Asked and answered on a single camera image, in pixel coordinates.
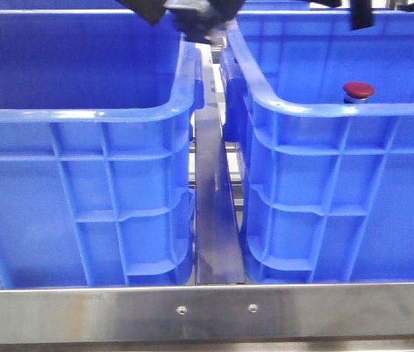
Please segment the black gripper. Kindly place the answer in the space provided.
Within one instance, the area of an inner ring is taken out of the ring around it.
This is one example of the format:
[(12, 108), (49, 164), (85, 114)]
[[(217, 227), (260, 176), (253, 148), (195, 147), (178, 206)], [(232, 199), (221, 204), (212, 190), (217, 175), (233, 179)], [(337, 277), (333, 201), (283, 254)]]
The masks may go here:
[(166, 1), (176, 28), (187, 42), (207, 44), (206, 35), (217, 25), (231, 22), (245, 1)]

